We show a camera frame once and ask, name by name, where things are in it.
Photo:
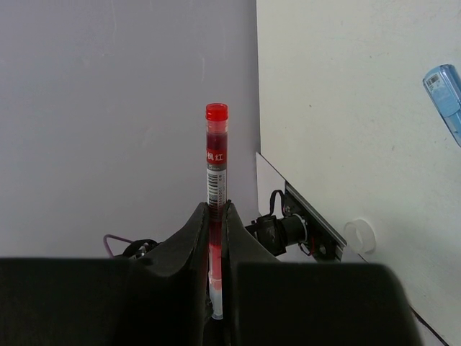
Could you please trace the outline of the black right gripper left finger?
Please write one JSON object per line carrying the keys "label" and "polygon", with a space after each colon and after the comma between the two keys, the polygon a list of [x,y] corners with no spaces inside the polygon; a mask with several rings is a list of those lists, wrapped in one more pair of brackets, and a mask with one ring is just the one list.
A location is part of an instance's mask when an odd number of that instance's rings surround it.
{"label": "black right gripper left finger", "polygon": [[207,203],[199,203],[185,225],[137,261],[137,321],[149,345],[201,345],[207,290]]}

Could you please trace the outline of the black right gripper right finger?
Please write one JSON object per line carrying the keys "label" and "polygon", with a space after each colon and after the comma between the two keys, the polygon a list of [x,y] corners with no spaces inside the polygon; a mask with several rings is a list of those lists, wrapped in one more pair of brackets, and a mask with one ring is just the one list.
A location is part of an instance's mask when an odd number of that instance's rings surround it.
{"label": "black right gripper right finger", "polygon": [[231,345],[280,345],[281,262],[244,227],[228,201],[222,225],[223,313]]}

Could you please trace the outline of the red gel pen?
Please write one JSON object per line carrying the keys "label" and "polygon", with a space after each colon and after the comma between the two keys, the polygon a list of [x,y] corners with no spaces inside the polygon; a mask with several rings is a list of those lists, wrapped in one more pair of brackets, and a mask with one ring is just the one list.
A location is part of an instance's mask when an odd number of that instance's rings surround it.
{"label": "red gel pen", "polygon": [[223,318],[221,228],[223,208],[227,202],[228,160],[228,106],[211,103],[205,108],[207,204],[210,209],[209,225],[209,296],[212,318]]}

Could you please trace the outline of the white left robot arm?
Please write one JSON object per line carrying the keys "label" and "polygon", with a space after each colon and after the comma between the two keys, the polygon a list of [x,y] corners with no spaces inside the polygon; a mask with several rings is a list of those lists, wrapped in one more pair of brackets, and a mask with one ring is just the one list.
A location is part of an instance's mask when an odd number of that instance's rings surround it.
{"label": "white left robot arm", "polygon": [[280,219],[260,216],[246,226],[246,230],[275,257],[284,254],[288,246],[308,241],[307,222],[298,214]]}

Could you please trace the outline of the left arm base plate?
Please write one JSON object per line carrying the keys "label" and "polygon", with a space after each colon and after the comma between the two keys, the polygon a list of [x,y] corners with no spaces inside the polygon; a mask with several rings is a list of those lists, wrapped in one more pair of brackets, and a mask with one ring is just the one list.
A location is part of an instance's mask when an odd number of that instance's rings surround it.
{"label": "left arm base plate", "polygon": [[282,230],[284,247],[297,245],[301,252],[318,262],[339,262],[346,242],[333,226],[289,183],[274,190],[269,199],[269,215],[274,216],[280,200],[281,217],[276,224]]}

